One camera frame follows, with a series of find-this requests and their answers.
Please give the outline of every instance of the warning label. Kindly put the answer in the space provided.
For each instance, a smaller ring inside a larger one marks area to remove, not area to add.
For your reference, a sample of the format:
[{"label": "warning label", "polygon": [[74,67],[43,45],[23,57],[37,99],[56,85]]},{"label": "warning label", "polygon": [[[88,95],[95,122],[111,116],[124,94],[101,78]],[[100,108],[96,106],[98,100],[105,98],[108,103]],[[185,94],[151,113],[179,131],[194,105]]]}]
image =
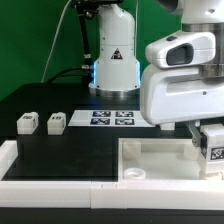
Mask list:
[{"label": "warning label", "polygon": [[117,60],[122,60],[122,55],[120,50],[117,48],[114,54],[112,55],[111,59],[117,59]]}]

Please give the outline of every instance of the black table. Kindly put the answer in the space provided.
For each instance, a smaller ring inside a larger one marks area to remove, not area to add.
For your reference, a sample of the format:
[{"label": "black table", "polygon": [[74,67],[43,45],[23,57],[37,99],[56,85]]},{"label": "black table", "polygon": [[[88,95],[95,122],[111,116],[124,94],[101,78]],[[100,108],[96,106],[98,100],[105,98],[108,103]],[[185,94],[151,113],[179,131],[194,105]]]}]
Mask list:
[{"label": "black table", "polygon": [[[118,180],[119,138],[191,138],[184,124],[173,132],[155,128],[66,127],[62,136],[47,135],[52,113],[74,110],[139,110],[138,97],[110,99],[90,95],[76,84],[29,84],[0,102],[0,143],[18,142],[19,156],[7,180]],[[39,114],[33,135],[17,135],[16,121],[26,112]],[[223,223],[224,212],[179,210],[91,210],[1,208],[0,223]]]}]

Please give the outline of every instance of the white cube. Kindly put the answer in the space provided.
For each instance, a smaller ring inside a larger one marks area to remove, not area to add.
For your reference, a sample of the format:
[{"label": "white cube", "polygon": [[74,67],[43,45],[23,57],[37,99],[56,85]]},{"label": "white cube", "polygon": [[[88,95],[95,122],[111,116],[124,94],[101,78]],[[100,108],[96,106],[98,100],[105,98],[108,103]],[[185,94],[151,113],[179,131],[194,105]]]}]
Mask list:
[{"label": "white cube", "polygon": [[31,135],[39,125],[38,113],[25,113],[17,121],[17,131],[19,135]]},{"label": "white cube", "polygon": [[47,122],[48,135],[62,135],[65,127],[65,113],[53,113]]}]

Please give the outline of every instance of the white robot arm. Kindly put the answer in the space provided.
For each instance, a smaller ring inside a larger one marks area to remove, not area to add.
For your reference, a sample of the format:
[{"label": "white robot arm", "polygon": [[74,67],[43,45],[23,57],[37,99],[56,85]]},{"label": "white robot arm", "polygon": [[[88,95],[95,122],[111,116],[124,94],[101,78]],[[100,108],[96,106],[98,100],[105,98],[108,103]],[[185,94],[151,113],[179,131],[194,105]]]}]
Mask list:
[{"label": "white robot arm", "polygon": [[224,1],[158,0],[182,14],[182,30],[150,44],[140,90],[150,124],[187,122],[203,175],[224,172],[224,127],[195,121],[224,116]]}]

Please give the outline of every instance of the green wall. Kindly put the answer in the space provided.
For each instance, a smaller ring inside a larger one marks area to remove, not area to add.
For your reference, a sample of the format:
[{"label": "green wall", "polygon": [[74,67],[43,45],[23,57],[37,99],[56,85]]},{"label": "green wall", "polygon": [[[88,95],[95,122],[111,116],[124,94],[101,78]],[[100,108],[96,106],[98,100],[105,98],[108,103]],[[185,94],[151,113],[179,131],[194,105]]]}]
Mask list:
[{"label": "green wall", "polygon": [[[41,81],[62,9],[67,0],[1,0],[0,99],[27,83]],[[135,17],[136,0],[121,7]],[[148,64],[145,47],[180,28],[180,18],[164,11],[155,0],[139,0],[137,58]],[[97,18],[87,21],[93,58],[98,55]],[[81,65],[83,49],[77,14],[68,9],[46,79],[62,69]],[[66,81],[80,82],[80,78]]]}]

